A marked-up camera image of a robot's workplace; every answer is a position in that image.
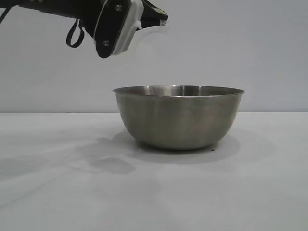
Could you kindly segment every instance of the robotic arm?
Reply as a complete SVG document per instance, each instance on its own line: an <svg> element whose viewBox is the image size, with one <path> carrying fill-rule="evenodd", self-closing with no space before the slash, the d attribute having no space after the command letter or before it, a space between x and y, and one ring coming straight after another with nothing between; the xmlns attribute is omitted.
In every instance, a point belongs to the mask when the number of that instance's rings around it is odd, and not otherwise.
<svg viewBox="0 0 308 231"><path fill-rule="evenodd" d="M67 45L77 48L83 41L85 29L93 37L101 58L125 52L136 31L163 25L168 19L165 11L148 0L0 0L0 8L6 8L0 23L14 6L75 18L66 38ZM72 44L77 26L80 36Z"/></svg>

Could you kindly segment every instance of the white table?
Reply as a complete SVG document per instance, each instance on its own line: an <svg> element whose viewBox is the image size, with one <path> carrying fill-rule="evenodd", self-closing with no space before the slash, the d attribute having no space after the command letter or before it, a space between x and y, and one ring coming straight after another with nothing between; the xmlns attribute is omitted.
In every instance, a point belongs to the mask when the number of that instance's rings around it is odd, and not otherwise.
<svg viewBox="0 0 308 231"><path fill-rule="evenodd" d="M308 113L239 113L181 155L119 114L1 114L0 231L308 231Z"/></svg>

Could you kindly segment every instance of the gray wall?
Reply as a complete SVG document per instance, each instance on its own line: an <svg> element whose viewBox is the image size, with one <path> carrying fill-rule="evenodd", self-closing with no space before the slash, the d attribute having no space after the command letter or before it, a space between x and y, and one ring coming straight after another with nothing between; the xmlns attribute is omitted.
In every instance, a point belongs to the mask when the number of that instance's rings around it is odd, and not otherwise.
<svg viewBox="0 0 308 231"><path fill-rule="evenodd" d="M74 20L14 8L0 25L0 112L116 111L112 89L196 84L243 88L241 111L308 110L307 0L153 0L167 32L138 33L100 59Z"/></svg>

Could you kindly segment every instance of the stainless steel bowl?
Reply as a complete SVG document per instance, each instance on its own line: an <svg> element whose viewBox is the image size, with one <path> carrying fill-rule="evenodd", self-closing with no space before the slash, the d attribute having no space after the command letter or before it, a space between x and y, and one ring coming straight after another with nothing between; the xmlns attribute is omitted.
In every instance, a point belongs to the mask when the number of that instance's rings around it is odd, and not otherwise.
<svg viewBox="0 0 308 231"><path fill-rule="evenodd" d="M209 86L136 86L114 90L122 120L138 141L165 149L196 149L221 140L244 93Z"/></svg>

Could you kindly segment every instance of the strap loop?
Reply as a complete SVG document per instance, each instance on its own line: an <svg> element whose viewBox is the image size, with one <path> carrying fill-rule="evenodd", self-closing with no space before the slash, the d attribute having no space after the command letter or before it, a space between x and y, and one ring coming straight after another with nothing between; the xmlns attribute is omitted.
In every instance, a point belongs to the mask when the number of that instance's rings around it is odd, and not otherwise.
<svg viewBox="0 0 308 231"><path fill-rule="evenodd" d="M85 32L83 31L82 29L82 25L81 25L81 22L79 22L79 29L80 29L80 35L79 35L79 38L78 40L72 44L72 38L73 38L73 35L74 35L74 32L76 31L76 28L77 28L77 25L78 25L78 19L76 19L74 25L72 26L72 28L69 30L68 34L67 34L67 37L66 37L66 43L69 47L71 48L77 48L81 45L84 37L85 37Z"/></svg>

